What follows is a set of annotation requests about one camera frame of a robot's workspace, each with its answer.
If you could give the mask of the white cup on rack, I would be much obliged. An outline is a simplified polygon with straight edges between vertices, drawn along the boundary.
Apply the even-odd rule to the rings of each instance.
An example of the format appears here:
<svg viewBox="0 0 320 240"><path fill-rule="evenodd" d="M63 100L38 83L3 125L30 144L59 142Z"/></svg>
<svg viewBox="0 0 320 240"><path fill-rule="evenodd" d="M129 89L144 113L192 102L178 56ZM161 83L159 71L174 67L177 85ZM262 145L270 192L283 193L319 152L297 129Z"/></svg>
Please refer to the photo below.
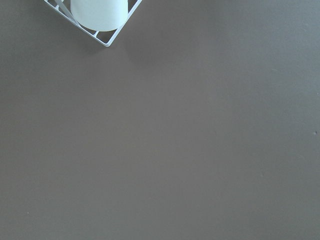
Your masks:
<svg viewBox="0 0 320 240"><path fill-rule="evenodd" d="M71 0L74 19L85 28L109 32L121 27L128 17L127 0Z"/></svg>

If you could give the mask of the white cup rack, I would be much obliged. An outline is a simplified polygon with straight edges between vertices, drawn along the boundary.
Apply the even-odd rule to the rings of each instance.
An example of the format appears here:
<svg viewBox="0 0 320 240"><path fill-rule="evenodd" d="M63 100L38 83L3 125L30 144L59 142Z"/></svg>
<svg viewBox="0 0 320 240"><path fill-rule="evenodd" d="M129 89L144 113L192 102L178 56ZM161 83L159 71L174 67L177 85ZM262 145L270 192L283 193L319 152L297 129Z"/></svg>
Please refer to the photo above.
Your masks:
<svg viewBox="0 0 320 240"><path fill-rule="evenodd" d="M128 1L128 14L124 23L117 29L112 31L98 31L96 29L90 29L77 22L71 13L71 1L70 0L44 0L47 6L49 6L54 12L62 16L73 26L99 42L104 47L108 48L112 45L118 34L126 25L128 20L138 9L142 0L129 0Z"/></svg>

